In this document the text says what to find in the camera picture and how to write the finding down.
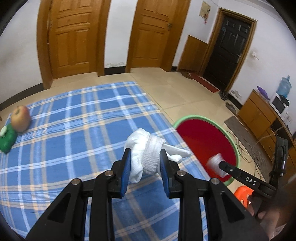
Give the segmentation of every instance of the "red mat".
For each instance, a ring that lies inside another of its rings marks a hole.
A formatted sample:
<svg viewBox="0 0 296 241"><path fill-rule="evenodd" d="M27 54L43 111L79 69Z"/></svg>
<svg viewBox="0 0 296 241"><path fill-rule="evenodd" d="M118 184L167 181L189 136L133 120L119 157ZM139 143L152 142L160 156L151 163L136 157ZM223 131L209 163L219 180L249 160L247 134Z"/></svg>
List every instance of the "red mat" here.
<svg viewBox="0 0 296 241"><path fill-rule="evenodd" d="M186 120L177 127L177 132L203 165L210 177L219 178L222 182L231 178L216 175L206 166L208 160L221 153L223 159L231 165L237 164L235 151L227 137L215 126L204 120Z"/></svg>
<svg viewBox="0 0 296 241"><path fill-rule="evenodd" d="M198 83L202 84L204 87L206 87L210 92L216 93L219 91L216 87L212 86L207 81L203 80L201 77L199 77L197 74L191 74L191 77L196 80Z"/></svg>

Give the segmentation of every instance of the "cabinet drawer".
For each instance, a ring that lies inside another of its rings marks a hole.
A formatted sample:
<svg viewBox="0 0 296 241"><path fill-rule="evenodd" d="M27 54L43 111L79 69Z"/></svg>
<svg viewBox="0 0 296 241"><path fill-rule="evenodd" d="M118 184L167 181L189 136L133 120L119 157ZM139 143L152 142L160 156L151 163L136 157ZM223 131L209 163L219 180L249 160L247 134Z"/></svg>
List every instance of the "cabinet drawer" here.
<svg viewBox="0 0 296 241"><path fill-rule="evenodd" d="M263 133L263 137L268 136L268 132L265 131ZM260 144L263 146L264 150L266 151L267 155L270 157L272 161L274 161L274 147L275 147L275 142L273 141L272 137L266 137L263 138L260 141Z"/></svg>
<svg viewBox="0 0 296 241"><path fill-rule="evenodd" d="M247 99L238 115L250 127L250 123L254 120L258 111L258 107L250 99Z"/></svg>
<svg viewBox="0 0 296 241"><path fill-rule="evenodd" d="M287 163L286 163L286 174L283 176L283 179L284 179L284 185L288 183L289 181L289 178L291 176L293 176L294 174L296 173L296 169L293 165L293 163L291 162L291 157L290 155L288 155L288 160L287 160Z"/></svg>
<svg viewBox="0 0 296 241"><path fill-rule="evenodd" d="M250 123L249 128L254 136L259 139L260 136L270 127L270 122L263 113L258 110L254 120Z"/></svg>
<svg viewBox="0 0 296 241"><path fill-rule="evenodd" d="M252 91L250 100L254 102L254 104L258 107L258 109L266 116L270 123L273 123L276 119L276 115L270 109L269 103L265 102L255 91Z"/></svg>
<svg viewBox="0 0 296 241"><path fill-rule="evenodd" d="M293 165L296 167L296 149L295 149L295 147L292 147L289 149L289 156L291 158Z"/></svg>
<svg viewBox="0 0 296 241"><path fill-rule="evenodd" d="M270 135L270 137L273 139L274 143L276 143L276 136L273 133L273 131L270 128L268 128L266 131L267 131L268 136Z"/></svg>

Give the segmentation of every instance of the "red bucket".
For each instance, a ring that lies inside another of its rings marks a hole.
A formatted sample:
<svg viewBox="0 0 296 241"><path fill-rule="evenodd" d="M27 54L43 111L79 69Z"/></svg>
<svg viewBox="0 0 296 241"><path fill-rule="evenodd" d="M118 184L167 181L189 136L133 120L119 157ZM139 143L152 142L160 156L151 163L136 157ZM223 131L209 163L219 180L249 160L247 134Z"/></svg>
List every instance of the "red bucket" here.
<svg viewBox="0 0 296 241"><path fill-rule="evenodd" d="M226 186L233 182L234 178L230 175L221 178L206 166L208 160L219 153L229 164L236 167L239 165L237 147L222 127L199 115L183 117L174 124L174 127L210 177L219 178Z"/></svg>

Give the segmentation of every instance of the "green toy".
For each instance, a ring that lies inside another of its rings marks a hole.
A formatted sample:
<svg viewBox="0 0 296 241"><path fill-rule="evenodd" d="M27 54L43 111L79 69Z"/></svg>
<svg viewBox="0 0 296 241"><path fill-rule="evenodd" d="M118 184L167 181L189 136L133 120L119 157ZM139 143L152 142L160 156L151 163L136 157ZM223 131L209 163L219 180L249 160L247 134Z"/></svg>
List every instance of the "green toy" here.
<svg viewBox="0 0 296 241"><path fill-rule="evenodd" d="M7 154L15 144L16 139L17 132L12 128L11 124L4 126L0 131L0 150Z"/></svg>

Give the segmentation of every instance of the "microwave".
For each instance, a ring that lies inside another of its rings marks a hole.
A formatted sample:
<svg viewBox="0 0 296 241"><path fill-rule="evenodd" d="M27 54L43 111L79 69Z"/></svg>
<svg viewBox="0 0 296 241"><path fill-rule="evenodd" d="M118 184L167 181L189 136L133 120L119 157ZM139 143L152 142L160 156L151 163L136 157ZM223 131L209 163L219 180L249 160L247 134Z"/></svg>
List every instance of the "microwave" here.
<svg viewBox="0 0 296 241"><path fill-rule="evenodd" d="M275 94L269 103L280 117L283 118L286 115L288 106L281 101L281 98L278 94Z"/></svg>

